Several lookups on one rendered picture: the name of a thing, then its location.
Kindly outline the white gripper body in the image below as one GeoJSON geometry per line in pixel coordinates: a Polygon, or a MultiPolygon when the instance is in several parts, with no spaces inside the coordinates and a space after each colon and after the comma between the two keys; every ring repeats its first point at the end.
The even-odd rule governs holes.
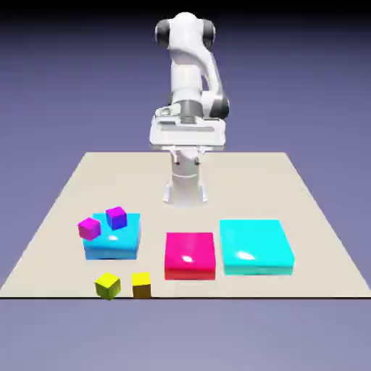
{"type": "Polygon", "coordinates": [[[224,120],[200,117],[195,123],[183,124],[179,116],[153,117],[149,142],[155,148],[207,147],[222,149],[226,142],[224,120]]]}

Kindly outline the small purple cube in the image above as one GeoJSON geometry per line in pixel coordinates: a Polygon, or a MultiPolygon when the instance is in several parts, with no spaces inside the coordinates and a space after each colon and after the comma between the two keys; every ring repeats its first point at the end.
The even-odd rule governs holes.
{"type": "Polygon", "coordinates": [[[124,228],[128,225],[127,214],[122,207],[107,209],[106,218],[109,227],[113,230],[124,228]]]}

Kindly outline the small magenta cube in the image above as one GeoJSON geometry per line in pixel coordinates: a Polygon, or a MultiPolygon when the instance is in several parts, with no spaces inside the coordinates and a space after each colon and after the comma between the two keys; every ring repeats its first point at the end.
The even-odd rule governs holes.
{"type": "Polygon", "coordinates": [[[78,234],[81,238],[92,241],[101,235],[101,223],[88,217],[78,223],[78,234]]]}

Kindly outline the small yellow cube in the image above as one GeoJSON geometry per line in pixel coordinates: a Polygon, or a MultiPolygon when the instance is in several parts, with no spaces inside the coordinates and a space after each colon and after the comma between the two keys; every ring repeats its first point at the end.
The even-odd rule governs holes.
{"type": "Polygon", "coordinates": [[[136,272],[132,274],[132,289],[134,299],[151,298],[151,278],[148,272],[136,272]]]}

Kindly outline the small yellow-green cube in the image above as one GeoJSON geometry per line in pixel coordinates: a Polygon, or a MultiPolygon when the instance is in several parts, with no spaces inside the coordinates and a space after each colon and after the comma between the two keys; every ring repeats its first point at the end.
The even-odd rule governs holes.
{"type": "Polygon", "coordinates": [[[101,299],[112,300],[121,290],[120,278],[106,272],[94,282],[96,294],[101,299]]]}

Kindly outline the large pink box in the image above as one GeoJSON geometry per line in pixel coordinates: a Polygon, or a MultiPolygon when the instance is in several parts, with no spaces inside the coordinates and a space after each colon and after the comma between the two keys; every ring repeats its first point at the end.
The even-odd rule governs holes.
{"type": "Polygon", "coordinates": [[[214,280],[213,233],[167,233],[164,253],[166,280],[214,280]]]}

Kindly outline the large blue box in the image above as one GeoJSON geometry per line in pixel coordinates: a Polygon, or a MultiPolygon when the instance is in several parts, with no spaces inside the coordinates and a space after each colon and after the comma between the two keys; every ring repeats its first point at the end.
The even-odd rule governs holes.
{"type": "Polygon", "coordinates": [[[93,213],[92,218],[101,225],[101,234],[92,241],[83,239],[87,260],[137,258],[141,239],[141,216],[139,213],[127,214],[128,225],[113,230],[107,223],[104,213],[93,213]]]}

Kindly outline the large cyan box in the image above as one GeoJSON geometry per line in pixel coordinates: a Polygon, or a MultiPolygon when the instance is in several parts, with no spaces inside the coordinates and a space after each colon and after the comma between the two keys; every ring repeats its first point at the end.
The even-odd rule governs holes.
{"type": "Polygon", "coordinates": [[[291,275],[295,262],[279,220],[220,220],[226,275],[291,275]]]}

